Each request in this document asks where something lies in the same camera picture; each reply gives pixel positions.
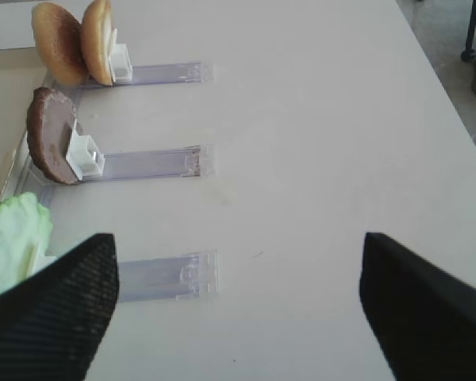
hamburger bun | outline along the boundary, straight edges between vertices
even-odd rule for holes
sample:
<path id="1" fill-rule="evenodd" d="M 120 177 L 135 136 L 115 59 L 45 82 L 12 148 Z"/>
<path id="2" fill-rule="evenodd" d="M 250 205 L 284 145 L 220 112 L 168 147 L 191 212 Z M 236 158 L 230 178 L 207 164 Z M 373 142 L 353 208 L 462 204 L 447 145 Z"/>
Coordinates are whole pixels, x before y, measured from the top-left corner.
<path id="1" fill-rule="evenodd" d="M 113 85 L 108 65 L 109 40 L 113 34 L 109 0 L 94 0 L 83 15 L 81 49 L 91 76 L 102 85 Z"/>
<path id="2" fill-rule="evenodd" d="M 88 79 L 81 53 L 81 25 L 66 9 L 42 2 L 32 9 L 32 29 L 37 53 L 56 81 L 68 86 Z"/>

brown patty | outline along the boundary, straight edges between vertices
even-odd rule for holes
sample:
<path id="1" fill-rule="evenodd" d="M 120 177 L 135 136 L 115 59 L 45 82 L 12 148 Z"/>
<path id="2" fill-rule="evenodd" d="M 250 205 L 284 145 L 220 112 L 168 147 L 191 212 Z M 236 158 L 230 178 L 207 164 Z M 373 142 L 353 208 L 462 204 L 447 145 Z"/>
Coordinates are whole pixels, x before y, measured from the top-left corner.
<path id="1" fill-rule="evenodd" d="M 66 95 L 47 87 L 35 89 L 26 114 L 30 156 L 44 176 L 57 183 L 78 181 L 65 160 L 75 119 L 74 104 Z"/>

plastic holder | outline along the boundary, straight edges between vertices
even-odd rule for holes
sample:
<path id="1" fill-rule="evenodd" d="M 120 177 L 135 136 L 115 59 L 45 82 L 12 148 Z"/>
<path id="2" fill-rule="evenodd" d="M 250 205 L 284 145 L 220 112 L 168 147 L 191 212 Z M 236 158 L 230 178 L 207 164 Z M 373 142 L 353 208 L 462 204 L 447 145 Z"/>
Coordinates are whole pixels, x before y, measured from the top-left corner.
<path id="1" fill-rule="evenodd" d="M 78 134 L 77 125 L 78 119 L 76 118 L 72 126 L 65 160 L 71 166 L 78 180 L 81 181 L 83 177 L 102 175 L 106 159 L 90 135 Z"/>
<path id="2" fill-rule="evenodd" d="M 194 177 L 215 174 L 213 146 L 167 149 L 163 151 L 124 152 L 103 156 L 106 162 L 102 175 L 83 177 L 79 183 L 155 179 L 163 177 Z M 64 187 L 44 177 L 27 158 L 19 176 L 14 195 L 33 192 L 39 202 L 49 207 L 57 187 Z"/>
<path id="3" fill-rule="evenodd" d="M 218 291 L 217 251 L 118 264 L 119 302 L 192 299 Z"/>
<path id="4" fill-rule="evenodd" d="M 113 87 L 161 85 L 166 83 L 203 83 L 213 78 L 212 68 L 209 64 L 194 61 L 188 63 L 170 63 L 166 65 L 134 66 L 132 78 L 117 80 Z M 102 89 L 109 87 L 101 85 L 94 79 L 82 85 L 83 90 Z"/>
<path id="5" fill-rule="evenodd" d="M 132 65 L 129 51 L 125 44 L 117 44 L 118 29 L 113 29 L 109 37 L 108 65 L 114 83 L 130 82 L 132 79 Z"/>
<path id="6" fill-rule="evenodd" d="M 26 270 L 28 276 L 34 275 L 43 268 L 55 262 L 58 258 L 56 256 L 47 256 L 45 253 L 39 251 L 39 247 L 30 254 L 29 265 Z"/>

plastic food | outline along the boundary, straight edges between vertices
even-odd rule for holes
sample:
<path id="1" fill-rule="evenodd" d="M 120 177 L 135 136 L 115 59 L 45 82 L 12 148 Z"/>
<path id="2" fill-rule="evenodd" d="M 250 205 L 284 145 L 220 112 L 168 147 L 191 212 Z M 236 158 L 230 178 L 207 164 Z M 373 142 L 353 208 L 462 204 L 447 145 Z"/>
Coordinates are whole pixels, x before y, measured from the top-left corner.
<path id="1" fill-rule="evenodd" d="M 26 114 L 27 142 L 33 163 L 47 179 L 62 184 L 78 181 L 65 160 L 77 118 L 72 100 L 60 91 L 39 87 Z M 83 129 L 78 125 L 79 134 Z"/>
<path id="2" fill-rule="evenodd" d="M 25 279 L 35 256 L 48 249 L 50 217 L 33 193 L 0 203 L 0 294 Z"/>

white plastic clip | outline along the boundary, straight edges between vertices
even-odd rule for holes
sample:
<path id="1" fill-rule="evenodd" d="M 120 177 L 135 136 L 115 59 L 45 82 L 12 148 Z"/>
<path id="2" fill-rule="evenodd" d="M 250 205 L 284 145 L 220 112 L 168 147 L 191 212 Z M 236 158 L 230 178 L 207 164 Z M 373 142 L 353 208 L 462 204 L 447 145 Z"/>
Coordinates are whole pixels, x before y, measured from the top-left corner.
<path id="1" fill-rule="evenodd" d="M 114 83 L 132 81 L 132 65 L 125 44 L 117 44 L 118 29 L 113 29 L 108 44 L 108 64 Z"/>
<path id="2" fill-rule="evenodd" d="M 78 180 L 87 176 L 102 176 L 104 171 L 104 155 L 90 135 L 79 135 L 76 131 L 78 120 L 74 120 L 71 139 L 65 159 L 72 168 Z"/>
<path id="3" fill-rule="evenodd" d="M 58 258 L 55 256 L 46 256 L 45 253 L 40 252 L 40 246 L 36 246 L 36 248 L 30 254 L 30 261 L 26 270 L 26 275 L 31 276 L 36 274 L 43 268 L 55 262 L 57 259 Z"/>

